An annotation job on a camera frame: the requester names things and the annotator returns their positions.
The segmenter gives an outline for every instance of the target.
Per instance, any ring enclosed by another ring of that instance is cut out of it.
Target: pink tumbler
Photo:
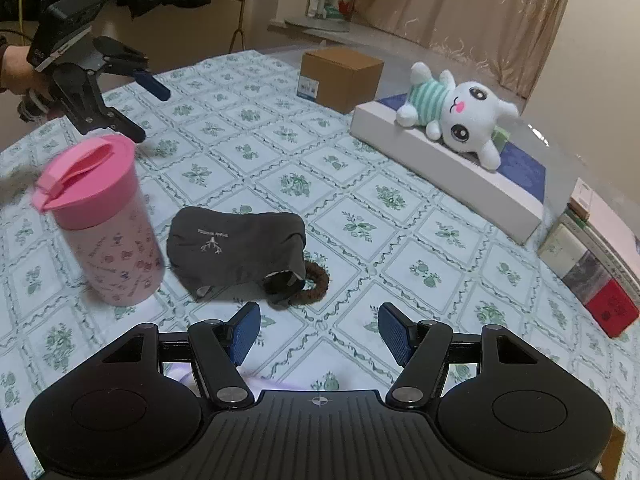
[[[146,300],[164,275],[134,149],[124,136],[84,140],[47,166],[32,199],[41,213],[53,212],[88,281],[115,306]]]

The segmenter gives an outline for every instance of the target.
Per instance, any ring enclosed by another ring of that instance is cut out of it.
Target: white label
[[[301,75],[298,79],[298,97],[315,101],[318,96],[318,85],[319,82],[315,79]]]
[[[36,67],[36,72],[42,72],[44,69],[46,69],[47,66],[49,66],[57,58],[62,56],[67,50],[69,50],[70,47],[75,45],[78,41],[82,40],[82,38],[84,36],[86,36],[89,32],[91,32],[91,27],[87,27],[84,30],[81,30],[80,32],[78,32],[78,34],[76,34],[74,37],[72,37],[66,43],[62,44],[62,46],[60,46],[59,49],[53,51],[50,54],[50,56],[47,57],[47,59],[45,59],[42,63],[40,63]]]

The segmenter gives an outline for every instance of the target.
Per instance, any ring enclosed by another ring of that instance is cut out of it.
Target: red box
[[[618,337],[640,314],[616,280],[609,280],[585,307],[609,337]]]

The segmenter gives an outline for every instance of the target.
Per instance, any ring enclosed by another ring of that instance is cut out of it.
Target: logo
[[[318,395],[317,397],[314,397],[313,399],[311,399],[311,402],[314,403],[316,406],[324,406],[326,403],[331,401],[326,397],[323,397],[322,395]]]
[[[211,232],[205,231],[203,229],[198,229],[198,232],[200,234],[203,234],[203,235],[211,236],[209,241],[200,247],[200,250],[202,252],[205,252],[205,251],[209,250],[210,248],[215,249],[216,250],[216,254],[220,254],[222,252],[222,248],[218,245],[218,242],[216,241],[216,236],[227,238],[228,234],[226,234],[226,233],[211,233]]]

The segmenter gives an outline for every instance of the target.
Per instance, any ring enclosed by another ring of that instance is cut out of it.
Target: brown hair tie
[[[305,260],[306,278],[316,284],[314,288],[301,290],[289,300],[289,304],[308,305],[322,300],[329,290],[329,274],[315,262]]]

